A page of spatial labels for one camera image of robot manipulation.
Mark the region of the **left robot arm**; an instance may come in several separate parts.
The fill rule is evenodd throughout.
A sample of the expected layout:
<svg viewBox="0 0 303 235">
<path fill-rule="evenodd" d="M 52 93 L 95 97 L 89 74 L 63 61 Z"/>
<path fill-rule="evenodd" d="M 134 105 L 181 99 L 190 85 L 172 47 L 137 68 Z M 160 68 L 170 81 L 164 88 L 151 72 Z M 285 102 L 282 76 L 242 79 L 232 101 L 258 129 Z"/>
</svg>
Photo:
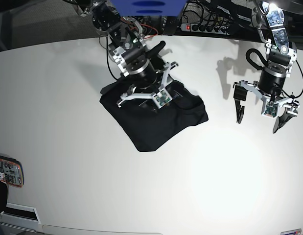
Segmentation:
<svg viewBox="0 0 303 235">
<path fill-rule="evenodd" d="M 284 12 L 274 3 L 265 0 L 254 1 L 256 6 L 257 31 L 266 48 L 266 56 L 255 48 L 247 50 L 247 62 L 261 72 L 260 79 L 249 83 L 241 80 L 234 83 L 233 98 L 236 108 L 236 122 L 241 123 L 245 107 L 241 105 L 252 92 L 263 102 L 261 115 L 276 120 L 273 133 L 281 129 L 290 119 L 298 115 L 300 107 L 297 96 L 283 90 L 297 61 L 297 48 L 290 42 L 284 26 Z"/>
</svg>

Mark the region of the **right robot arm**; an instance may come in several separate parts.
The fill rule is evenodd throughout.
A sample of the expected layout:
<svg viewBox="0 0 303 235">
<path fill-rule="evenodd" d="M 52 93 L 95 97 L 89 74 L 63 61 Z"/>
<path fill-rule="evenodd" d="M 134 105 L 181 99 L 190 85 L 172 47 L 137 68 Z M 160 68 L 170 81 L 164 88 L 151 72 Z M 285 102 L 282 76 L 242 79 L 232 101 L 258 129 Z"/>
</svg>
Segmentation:
<svg viewBox="0 0 303 235">
<path fill-rule="evenodd" d="M 172 82 L 169 73 L 178 64 L 166 62 L 157 69 L 152 63 L 165 41 L 148 49 L 142 24 L 134 17 L 121 16 L 106 0 L 76 0 L 74 3 L 76 12 L 91 15 L 98 34 L 107 39 L 107 58 L 112 58 L 121 73 L 118 81 L 129 82 L 117 106 L 136 99 L 151 100 L 158 109 L 169 104 L 173 99 L 166 89 Z"/>
</svg>

